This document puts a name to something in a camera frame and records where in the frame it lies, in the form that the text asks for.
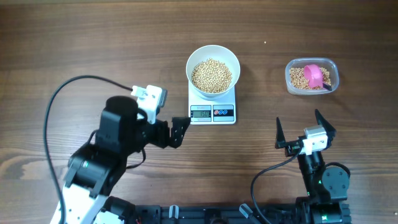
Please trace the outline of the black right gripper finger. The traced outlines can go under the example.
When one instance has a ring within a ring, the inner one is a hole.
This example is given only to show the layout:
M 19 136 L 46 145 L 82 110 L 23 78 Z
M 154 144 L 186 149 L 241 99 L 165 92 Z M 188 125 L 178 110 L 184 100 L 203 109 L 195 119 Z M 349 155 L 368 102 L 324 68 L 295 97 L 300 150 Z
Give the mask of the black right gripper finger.
M 276 118 L 276 137 L 275 137 L 275 148 L 280 149 L 285 147 L 286 141 L 282 125 L 279 117 Z
M 317 123 L 324 127 L 326 135 L 328 136 L 328 143 L 331 143 L 336 136 L 336 129 L 322 116 L 318 109 L 315 109 L 315 117 Z

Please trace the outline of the pink plastic scoop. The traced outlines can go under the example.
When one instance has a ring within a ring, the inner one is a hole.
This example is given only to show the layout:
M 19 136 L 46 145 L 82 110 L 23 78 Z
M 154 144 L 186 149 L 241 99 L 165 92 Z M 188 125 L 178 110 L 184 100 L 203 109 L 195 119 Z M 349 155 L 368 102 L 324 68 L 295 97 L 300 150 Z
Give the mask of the pink plastic scoop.
M 310 88 L 322 87 L 331 91 L 331 85 L 323 82 L 323 74 L 318 65 L 306 65 L 303 68 L 303 75 L 308 80 Z

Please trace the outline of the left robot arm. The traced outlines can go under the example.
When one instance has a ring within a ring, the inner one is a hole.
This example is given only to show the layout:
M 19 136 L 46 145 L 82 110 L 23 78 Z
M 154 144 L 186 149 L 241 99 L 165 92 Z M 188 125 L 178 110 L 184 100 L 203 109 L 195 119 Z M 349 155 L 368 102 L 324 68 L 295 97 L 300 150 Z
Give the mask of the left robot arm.
M 150 124 L 137 102 L 126 96 L 106 101 L 99 128 L 68 161 L 62 197 L 52 223 L 139 223 L 134 204 L 111 196 L 130 166 L 128 157 L 147 144 L 178 148 L 190 125 L 189 117 Z

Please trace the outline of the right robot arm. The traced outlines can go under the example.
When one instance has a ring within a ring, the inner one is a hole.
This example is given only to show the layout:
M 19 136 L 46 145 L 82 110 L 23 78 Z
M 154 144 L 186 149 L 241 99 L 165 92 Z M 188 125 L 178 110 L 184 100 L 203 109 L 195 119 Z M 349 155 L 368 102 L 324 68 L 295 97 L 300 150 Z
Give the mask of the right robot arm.
M 349 169 L 338 162 L 325 163 L 322 151 L 331 147 L 336 129 L 315 110 L 316 126 L 304 129 L 304 135 L 286 141 L 280 119 L 276 119 L 275 148 L 285 149 L 285 156 L 298 160 L 306 197 L 295 201 L 295 223 L 351 223 L 348 189 Z

